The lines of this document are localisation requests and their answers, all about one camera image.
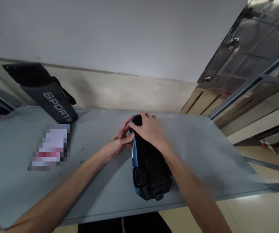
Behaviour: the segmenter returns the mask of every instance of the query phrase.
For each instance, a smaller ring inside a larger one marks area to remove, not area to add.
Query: table
[[[0,225],[10,226],[61,184],[137,112],[77,110],[70,158],[55,171],[28,171],[46,124],[56,122],[40,107],[19,107],[0,120]],[[156,113],[174,150],[216,200],[272,192],[206,116]],[[61,223],[78,224],[186,206],[175,181],[161,201],[134,190],[131,149],[106,164]]]

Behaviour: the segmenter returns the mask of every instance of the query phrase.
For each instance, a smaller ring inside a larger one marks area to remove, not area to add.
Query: black water bottle
[[[59,124],[78,119],[75,99],[38,62],[2,65],[21,88]]]

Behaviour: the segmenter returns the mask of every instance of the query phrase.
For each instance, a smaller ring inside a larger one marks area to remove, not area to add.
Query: toy car
[[[136,115],[132,122],[142,125],[142,117]],[[163,198],[172,186],[172,173],[160,151],[145,141],[135,131],[132,146],[133,181],[136,193],[143,199]]]

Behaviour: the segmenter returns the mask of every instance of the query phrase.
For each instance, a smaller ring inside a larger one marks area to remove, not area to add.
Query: tiled floor
[[[246,157],[279,164],[279,156],[262,147],[237,147]],[[267,183],[279,183],[279,172],[251,164]],[[233,233],[279,233],[279,193],[217,202]],[[159,212],[173,233],[201,232],[188,207]],[[73,233],[77,226],[57,228],[54,233]]]

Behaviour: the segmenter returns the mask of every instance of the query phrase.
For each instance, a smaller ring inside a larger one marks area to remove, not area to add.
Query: right hand
[[[153,146],[160,150],[164,143],[167,143],[167,139],[161,124],[157,120],[157,116],[152,116],[150,112],[140,112],[138,115],[141,115],[142,117],[142,126],[137,126],[131,122],[130,127],[134,129],[144,140],[150,142]]]

